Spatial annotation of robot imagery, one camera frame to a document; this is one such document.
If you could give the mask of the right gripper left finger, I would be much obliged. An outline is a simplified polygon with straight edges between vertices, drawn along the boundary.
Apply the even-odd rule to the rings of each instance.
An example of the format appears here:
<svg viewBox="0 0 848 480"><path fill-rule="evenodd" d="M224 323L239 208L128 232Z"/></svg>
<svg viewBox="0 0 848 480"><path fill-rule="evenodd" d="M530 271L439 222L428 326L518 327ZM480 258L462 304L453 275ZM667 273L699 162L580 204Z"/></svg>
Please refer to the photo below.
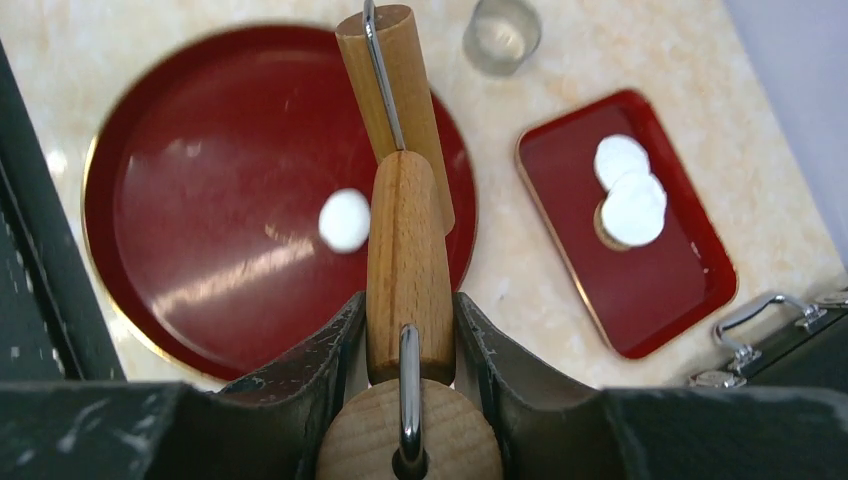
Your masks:
<svg viewBox="0 0 848 480"><path fill-rule="evenodd" d="M219 392L187 383L1 387L5 479L311 479L364 324L356 293L323 328Z"/></svg>

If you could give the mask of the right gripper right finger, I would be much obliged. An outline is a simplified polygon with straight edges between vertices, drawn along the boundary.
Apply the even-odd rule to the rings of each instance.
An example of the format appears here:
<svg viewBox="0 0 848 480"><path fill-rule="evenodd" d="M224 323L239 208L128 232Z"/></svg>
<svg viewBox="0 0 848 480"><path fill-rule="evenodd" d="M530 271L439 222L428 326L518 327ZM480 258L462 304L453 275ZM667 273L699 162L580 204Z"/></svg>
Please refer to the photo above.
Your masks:
<svg viewBox="0 0 848 480"><path fill-rule="evenodd" d="M753 386L596 390L453 300L470 393L509 479L843 479L847 392Z"/></svg>

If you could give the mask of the round red tray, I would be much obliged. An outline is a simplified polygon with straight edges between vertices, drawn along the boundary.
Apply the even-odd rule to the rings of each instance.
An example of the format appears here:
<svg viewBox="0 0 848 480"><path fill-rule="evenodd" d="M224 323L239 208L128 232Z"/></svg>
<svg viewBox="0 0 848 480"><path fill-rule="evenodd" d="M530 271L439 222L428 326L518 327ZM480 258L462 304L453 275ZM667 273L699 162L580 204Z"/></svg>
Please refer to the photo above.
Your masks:
<svg viewBox="0 0 848 480"><path fill-rule="evenodd" d="M333 32L251 25L181 47L124 93L93 140L89 257L131 332L229 381L323 327L364 289L366 252L318 233L376 162Z"/></svg>

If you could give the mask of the wooden roller tool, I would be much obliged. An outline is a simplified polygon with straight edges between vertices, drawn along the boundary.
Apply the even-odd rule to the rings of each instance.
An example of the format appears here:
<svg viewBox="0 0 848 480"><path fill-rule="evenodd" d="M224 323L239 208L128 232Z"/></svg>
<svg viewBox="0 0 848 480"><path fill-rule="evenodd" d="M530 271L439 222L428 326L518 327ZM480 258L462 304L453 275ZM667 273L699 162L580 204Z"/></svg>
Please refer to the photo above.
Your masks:
<svg viewBox="0 0 848 480"><path fill-rule="evenodd" d="M319 479L499 479L495 433L456 391L446 237L455 215L413 9L364 3L336 39L378 162L365 291L370 387L320 446Z"/></svg>

